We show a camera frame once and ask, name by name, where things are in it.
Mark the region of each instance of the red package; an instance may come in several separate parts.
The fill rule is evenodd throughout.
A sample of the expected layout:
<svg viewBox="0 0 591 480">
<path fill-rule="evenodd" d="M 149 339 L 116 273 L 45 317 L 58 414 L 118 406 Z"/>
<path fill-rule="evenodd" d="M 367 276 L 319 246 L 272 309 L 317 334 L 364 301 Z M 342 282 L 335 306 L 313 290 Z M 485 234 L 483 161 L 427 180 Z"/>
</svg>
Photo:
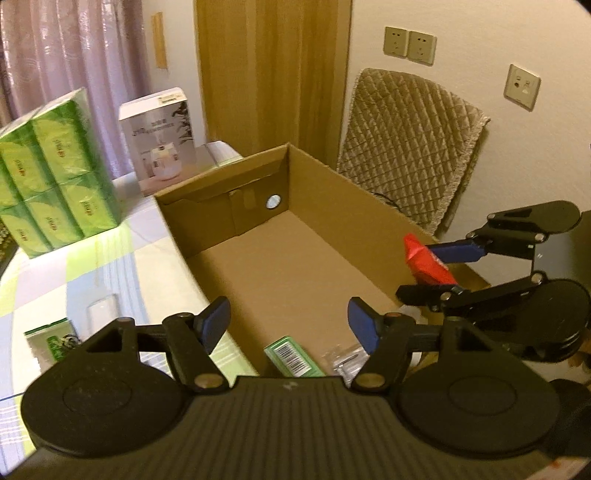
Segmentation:
<svg viewBox="0 0 591 480">
<path fill-rule="evenodd" d="M 418 238 L 409 233 L 404 237 L 407 265 L 418 283 L 427 285 L 457 284 L 452 273 Z"/>
</svg>

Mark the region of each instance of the curtain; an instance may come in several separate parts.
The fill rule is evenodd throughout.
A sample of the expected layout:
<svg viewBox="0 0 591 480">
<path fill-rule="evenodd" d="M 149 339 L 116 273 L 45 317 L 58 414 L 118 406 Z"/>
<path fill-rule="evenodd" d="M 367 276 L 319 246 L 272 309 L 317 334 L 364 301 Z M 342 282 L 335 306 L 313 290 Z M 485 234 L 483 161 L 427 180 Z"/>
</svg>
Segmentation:
<svg viewBox="0 0 591 480">
<path fill-rule="evenodd" d="M 113 178 L 133 170 L 119 106 L 148 93 L 138 0 L 2 0 L 0 34 L 9 107 L 21 116 L 86 87 Z"/>
</svg>

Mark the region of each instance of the double electrical outlet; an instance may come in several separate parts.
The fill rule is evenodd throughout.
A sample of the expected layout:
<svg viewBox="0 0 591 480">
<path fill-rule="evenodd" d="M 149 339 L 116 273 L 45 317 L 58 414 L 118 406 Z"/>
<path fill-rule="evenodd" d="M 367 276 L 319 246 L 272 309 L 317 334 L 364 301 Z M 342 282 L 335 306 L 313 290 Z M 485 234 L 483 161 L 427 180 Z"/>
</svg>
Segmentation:
<svg viewBox="0 0 591 480">
<path fill-rule="evenodd" d="M 403 28 L 386 27 L 384 53 L 433 65 L 437 37 Z"/>
</svg>

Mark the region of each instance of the wall socket plate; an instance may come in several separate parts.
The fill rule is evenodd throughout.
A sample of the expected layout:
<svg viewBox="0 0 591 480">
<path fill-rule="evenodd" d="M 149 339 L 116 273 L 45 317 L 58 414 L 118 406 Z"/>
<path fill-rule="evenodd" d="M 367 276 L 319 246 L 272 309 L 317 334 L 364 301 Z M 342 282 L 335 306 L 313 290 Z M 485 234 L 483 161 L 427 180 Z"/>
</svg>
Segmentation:
<svg viewBox="0 0 591 480">
<path fill-rule="evenodd" d="M 410 32 L 408 35 L 408 58 L 428 65 L 435 60 L 437 37 L 421 32 Z"/>
<path fill-rule="evenodd" d="M 408 50 L 408 30 L 386 27 L 384 34 L 384 53 L 405 57 Z"/>
<path fill-rule="evenodd" d="M 540 83 L 540 77 L 511 64 L 505 84 L 505 97 L 532 111 L 538 97 Z"/>
</svg>

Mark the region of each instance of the plaid tablecloth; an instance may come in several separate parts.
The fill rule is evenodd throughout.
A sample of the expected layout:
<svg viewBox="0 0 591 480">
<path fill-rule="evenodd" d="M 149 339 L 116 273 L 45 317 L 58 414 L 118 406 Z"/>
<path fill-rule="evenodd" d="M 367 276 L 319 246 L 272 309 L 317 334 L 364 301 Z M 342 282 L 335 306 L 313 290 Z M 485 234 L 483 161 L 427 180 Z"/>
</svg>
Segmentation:
<svg viewBox="0 0 591 480">
<path fill-rule="evenodd" d="M 230 158 L 222 144 L 219 156 Z M 33 260 L 19 250 L 0 279 L 0 472 L 33 451 L 20 418 L 21 394 L 40 374 L 23 333 L 64 317 L 82 339 L 106 325 L 90 307 L 109 299 L 136 324 L 161 323 L 173 313 L 202 311 L 208 301 L 179 253 L 153 197 L 143 197 L 135 174 L 115 180 L 125 220 L 110 231 Z M 225 334 L 212 359 L 230 382 L 256 375 Z M 168 372 L 164 354 L 142 354 Z"/>
</svg>

